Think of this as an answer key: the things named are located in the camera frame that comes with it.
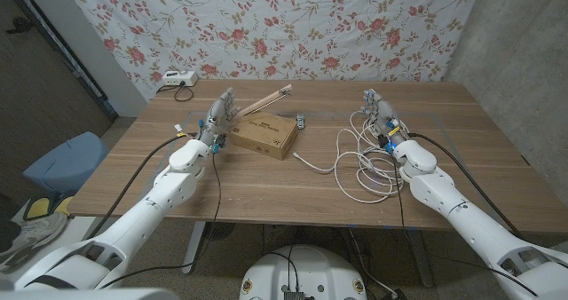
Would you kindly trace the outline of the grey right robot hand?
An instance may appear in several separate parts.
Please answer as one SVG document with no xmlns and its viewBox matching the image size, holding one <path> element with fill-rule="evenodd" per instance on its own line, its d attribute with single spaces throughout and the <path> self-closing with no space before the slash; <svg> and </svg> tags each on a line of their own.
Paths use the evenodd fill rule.
<svg viewBox="0 0 568 300">
<path fill-rule="evenodd" d="M 375 90 L 364 90 L 363 99 L 366 105 L 362 111 L 368 116 L 367 129 L 375 135 L 379 147 L 392 154 L 399 144 L 408 140 L 408 128 L 391 104 Z"/>
</svg>

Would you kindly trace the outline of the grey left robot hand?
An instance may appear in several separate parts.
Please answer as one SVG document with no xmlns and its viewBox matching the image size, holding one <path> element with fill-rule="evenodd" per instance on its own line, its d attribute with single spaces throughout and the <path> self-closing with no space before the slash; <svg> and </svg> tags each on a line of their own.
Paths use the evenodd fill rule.
<svg viewBox="0 0 568 300">
<path fill-rule="evenodd" d="M 230 87 L 212 104 L 197 139 L 210 149 L 220 146 L 233 127 L 238 112 L 234 105 L 233 87 Z"/>
</svg>

